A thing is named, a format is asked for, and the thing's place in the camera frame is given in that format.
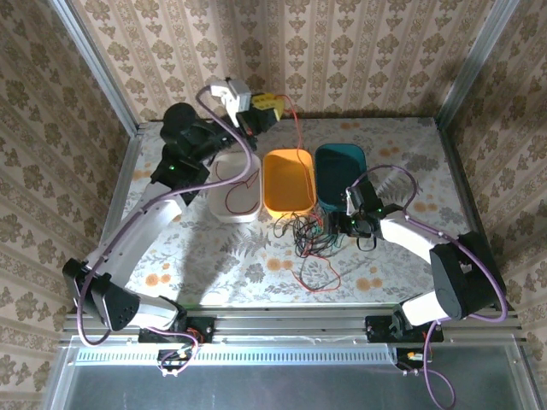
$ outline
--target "damask wallpaper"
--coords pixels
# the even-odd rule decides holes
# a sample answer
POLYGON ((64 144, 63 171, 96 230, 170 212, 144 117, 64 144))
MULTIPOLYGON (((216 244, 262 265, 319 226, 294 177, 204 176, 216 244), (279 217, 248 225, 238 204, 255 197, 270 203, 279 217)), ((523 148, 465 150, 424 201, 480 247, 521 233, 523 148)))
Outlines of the damask wallpaper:
POLYGON ((547 386, 547 2, 521 0, 450 134, 547 386))
POLYGON ((0 409, 38 408, 127 135, 47 2, 0 1, 0 409))
POLYGON ((434 116, 493 4, 70 1, 141 120, 226 76, 309 114, 434 116))

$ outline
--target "orange plastic container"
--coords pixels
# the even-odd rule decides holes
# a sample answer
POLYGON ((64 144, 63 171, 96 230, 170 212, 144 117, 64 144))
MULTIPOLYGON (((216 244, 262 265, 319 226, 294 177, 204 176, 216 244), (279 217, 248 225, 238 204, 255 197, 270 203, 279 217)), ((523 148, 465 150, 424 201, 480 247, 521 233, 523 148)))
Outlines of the orange plastic container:
POLYGON ((314 208, 314 160, 304 149, 298 154, 305 168, 296 149, 276 149, 264 156, 264 206, 275 219, 307 214, 314 208))

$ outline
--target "plastic bin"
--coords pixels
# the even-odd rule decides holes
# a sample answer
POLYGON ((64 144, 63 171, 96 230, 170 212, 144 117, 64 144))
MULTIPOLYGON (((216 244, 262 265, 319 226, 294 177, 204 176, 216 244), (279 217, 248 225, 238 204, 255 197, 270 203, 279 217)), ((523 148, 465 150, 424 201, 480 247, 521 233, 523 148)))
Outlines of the plastic bin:
POLYGON ((317 198, 326 212, 343 212, 345 189, 367 170, 365 154, 352 143, 326 143, 315 151, 317 198))
MULTIPOLYGON (((245 153, 233 152, 219 155, 211 166, 210 182, 229 179, 245 167, 245 153)), ((243 181, 252 178, 247 184, 228 184, 209 190, 207 204, 211 213, 225 223, 251 222, 258 218, 262 208, 262 165, 260 159, 252 156, 252 164, 243 181)))
POLYGON ((275 219, 307 214, 316 201, 314 162, 311 154, 296 149, 276 149, 264 157, 264 206, 275 219))

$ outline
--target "white plastic container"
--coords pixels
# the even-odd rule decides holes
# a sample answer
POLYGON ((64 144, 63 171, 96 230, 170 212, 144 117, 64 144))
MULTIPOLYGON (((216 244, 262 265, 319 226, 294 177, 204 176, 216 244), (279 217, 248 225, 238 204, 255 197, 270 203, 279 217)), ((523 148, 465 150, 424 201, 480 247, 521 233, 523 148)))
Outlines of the white plastic container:
MULTIPOLYGON (((232 152, 219 155, 209 169, 210 182, 229 179, 245 167, 245 153, 232 152)), ((252 222, 258 218, 263 202, 262 164, 252 155, 252 164, 245 177, 238 183, 209 190, 207 204, 211 213, 225 223, 252 222)))

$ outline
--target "floral tablecloth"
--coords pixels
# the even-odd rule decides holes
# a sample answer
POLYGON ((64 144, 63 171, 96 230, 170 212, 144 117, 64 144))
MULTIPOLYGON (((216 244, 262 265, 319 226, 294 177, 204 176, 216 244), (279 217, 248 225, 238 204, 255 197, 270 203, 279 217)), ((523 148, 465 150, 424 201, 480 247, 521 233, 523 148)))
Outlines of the floral tablecloth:
MULTIPOLYGON (((125 214, 161 159, 161 127, 146 126, 125 214)), ((312 154, 322 144, 351 143, 363 148, 368 167, 406 167, 420 186, 410 212, 453 232, 468 229, 432 119, 302 120, 302 128, 304 148, 312 154)), ((294 122, 282 120, 259 137, 256 154, 262 158, 272 149, 296 144, 294 122)), ((410 193, 410 182, 396 171, 380 170, 370 179, 385 204, 402 204, 410 193)), ((203 306, 400 302, 432 289, 430 267, 406 249, 379 241, 375 251, 363 253, 355 239, 346 237, 329 257, 342 285, 332 292, 310 293, 291 270, 303 269, 304 280, 315 287, 334 280, 324 261, 295 256, 292 235, 274 237, 274 221, 264 208, 255 222, 220 223, 209 212, 206 195, 200 193, 152 244, 132 275, 130 289, 203 306)))

